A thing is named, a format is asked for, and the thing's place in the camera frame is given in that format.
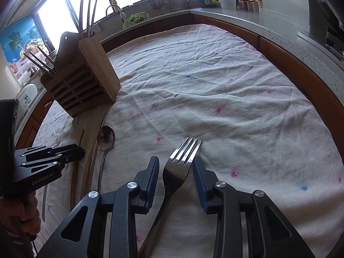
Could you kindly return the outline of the person's left hand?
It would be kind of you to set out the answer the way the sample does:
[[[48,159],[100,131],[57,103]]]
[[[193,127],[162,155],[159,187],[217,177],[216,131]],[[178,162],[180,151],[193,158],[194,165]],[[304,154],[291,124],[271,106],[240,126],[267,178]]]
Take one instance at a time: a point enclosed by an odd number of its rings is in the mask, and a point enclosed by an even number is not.
[[[37,205],[35,191],[28,194],[24,201],[1,197],[1,223],[15,246],[24,245],[18,241],[19,230],[29,235],[37,235],[40,232],[41,219]]]

